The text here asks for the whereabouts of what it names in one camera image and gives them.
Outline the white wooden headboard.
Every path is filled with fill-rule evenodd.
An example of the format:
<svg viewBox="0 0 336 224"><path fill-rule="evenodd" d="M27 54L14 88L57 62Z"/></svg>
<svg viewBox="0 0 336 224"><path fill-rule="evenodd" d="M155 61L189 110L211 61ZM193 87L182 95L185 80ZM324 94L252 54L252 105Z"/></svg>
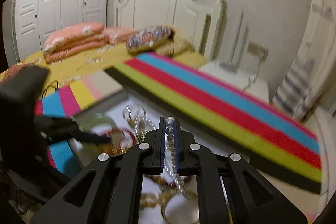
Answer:
<svg viewBox="0 0 336 224"><path fill-rule="evenodd" d="M196 51L212 60L224 14L224 0L211 6L194 0L115 0L114 25L139 30L171 26L187 35Z"/></svg>

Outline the green jade bangle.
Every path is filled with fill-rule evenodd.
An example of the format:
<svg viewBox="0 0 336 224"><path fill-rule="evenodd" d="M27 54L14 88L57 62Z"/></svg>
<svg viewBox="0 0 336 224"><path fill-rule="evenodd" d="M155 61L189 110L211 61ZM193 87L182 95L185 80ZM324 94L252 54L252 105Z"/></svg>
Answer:
<svg viewBox="0 0 336 224"><path fill-rule="evenodd" d="M79 132L76 133L73 137L78 141L86 143L108 143L111 141L109 133L112 131L112 129L117 128L115 121L103 113L78 116L75 117L75 120L78 124ZM97 134L93 131L93 128L96 126L106 126L107 131L104 131L101 134Z"/></svg>

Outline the rainbow striped mat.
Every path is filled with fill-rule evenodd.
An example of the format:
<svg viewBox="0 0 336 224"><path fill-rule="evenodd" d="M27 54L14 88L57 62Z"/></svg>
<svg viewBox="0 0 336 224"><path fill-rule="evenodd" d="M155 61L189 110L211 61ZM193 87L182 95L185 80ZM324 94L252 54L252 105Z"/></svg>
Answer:
<svg viewBox="0 0 336 224"><path fill-rule="evenodd" d="M154 53L100 54L106 72L211 136L248 152L253 165L313 193L322 188L314 133L269 104L215 77Z"/></svg>

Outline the round patterned cushion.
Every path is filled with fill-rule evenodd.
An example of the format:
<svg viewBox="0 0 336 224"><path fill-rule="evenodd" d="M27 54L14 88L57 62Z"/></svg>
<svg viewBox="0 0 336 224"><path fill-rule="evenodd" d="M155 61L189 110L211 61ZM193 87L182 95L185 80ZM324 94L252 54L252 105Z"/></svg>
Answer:
<svg viewBox="0 0 336 224"><path fill-rule="evenodd" d="M127 39L125 47L129 54L136 55L160 47L170 35L171 28L167 26L143 28Z"/></svg>

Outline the gold ring cluster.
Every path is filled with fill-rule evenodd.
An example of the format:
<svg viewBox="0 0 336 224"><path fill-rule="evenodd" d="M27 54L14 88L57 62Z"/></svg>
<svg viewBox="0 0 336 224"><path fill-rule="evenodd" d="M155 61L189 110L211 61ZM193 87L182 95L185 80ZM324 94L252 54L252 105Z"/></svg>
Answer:
<svg viewBox="0 0 336 224"><path fill-rule="evenodd" d="M122 116L127 124L134 129L137 140L141 143L145 140L147 132L155 129L154 123L147 116L144 107L138 104L126 105Z"/></svg>

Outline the wall power socket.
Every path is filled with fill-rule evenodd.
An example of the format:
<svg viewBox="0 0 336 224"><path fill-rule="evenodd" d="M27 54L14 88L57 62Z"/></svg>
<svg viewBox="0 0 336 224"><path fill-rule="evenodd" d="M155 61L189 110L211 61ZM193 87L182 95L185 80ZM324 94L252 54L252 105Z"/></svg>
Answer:
<svg viewBox="0 0 336 224"><path fill-rule="evenodd" d="M257 56L261 62L264 62L268 56L268 50L262 45L254 42L249 42L247 52Z"/></svg>

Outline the nautical print curtain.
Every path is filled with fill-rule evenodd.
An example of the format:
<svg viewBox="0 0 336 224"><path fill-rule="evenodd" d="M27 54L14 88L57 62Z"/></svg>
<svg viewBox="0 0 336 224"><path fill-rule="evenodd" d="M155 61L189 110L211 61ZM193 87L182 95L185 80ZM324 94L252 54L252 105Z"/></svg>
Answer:
<svg viewBox="0 0 336 224"><path fill-rule="evenodd" d="M335 90L335 0L311 0L305 34L272 98L278 110L303 120Z"/></svg>

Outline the beige pillow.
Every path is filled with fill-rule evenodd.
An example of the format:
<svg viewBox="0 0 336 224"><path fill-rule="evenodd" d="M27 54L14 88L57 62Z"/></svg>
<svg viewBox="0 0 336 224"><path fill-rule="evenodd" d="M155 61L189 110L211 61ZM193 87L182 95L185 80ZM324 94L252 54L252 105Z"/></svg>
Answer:
<svg viewBox="0 0 336 224"><path fill-rule="evenodd" d="M183 31L172 28L169 38L154 51L157 55L174 57L188 51L194 51L194 45L192 39Z"/></svg>

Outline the gold bangle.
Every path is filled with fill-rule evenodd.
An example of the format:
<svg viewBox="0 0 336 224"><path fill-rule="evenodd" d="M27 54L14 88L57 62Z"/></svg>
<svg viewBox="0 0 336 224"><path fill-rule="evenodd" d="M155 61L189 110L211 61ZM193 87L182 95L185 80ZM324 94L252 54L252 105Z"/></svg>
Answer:
<svg viewBox="0 0 336 224"><path fill-rule="evenodd" d="M165 223L199 223L198 195L192 190L169 193L161 204L161 216Z"/></svg>

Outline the yellow floral bedsheet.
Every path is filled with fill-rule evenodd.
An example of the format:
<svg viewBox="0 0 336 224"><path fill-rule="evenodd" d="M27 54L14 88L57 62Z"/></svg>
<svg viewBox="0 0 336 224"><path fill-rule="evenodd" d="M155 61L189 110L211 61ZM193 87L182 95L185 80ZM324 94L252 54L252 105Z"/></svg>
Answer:
<svg viewBox="0 0 336 224"><path fill-rule="evenodd" d="M24 59L24 61L11 66L1 73L1 81L7 80L17 73L18 69L28 65L37 65L50 70L49 76L45 81L41 97L45 97L72 82L100 70L107 69L114 64L128 60L132 56L127 52L125 44L120 43L116 46L106 44L100 48L94 48L80 52L66 59L46 64L43 53L38 51ZM198 68L208 61L208 58L198 53L196 50L188 51L171 57L192 68Z"/></svg>

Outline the pink folded quilt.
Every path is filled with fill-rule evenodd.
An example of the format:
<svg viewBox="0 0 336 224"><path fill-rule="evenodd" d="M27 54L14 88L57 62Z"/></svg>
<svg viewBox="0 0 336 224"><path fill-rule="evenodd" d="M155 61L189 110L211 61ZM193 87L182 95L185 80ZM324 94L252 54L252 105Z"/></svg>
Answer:
<svg viewBox="0 0 336 224"><path fill-rule="evenodd" d="M124 42L133 34L135 30L131 28L106 27L99 22L78 23L50 35L43 46L43 57L47 64L53 63L82 51Z"/></svg>

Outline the white bedside table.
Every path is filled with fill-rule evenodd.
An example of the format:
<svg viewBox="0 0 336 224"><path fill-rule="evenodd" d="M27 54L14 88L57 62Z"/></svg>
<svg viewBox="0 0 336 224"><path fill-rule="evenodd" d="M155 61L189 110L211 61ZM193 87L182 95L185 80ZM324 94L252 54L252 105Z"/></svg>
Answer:
<svg viewBox="0 0 336 224"><path fill-rule="evenodd" d="M221 65L220 61L211 61L198 69L199 71L211 75L227 84L247 92L261 101L269 103L268 83L241 70L231 71Z"/></svg>

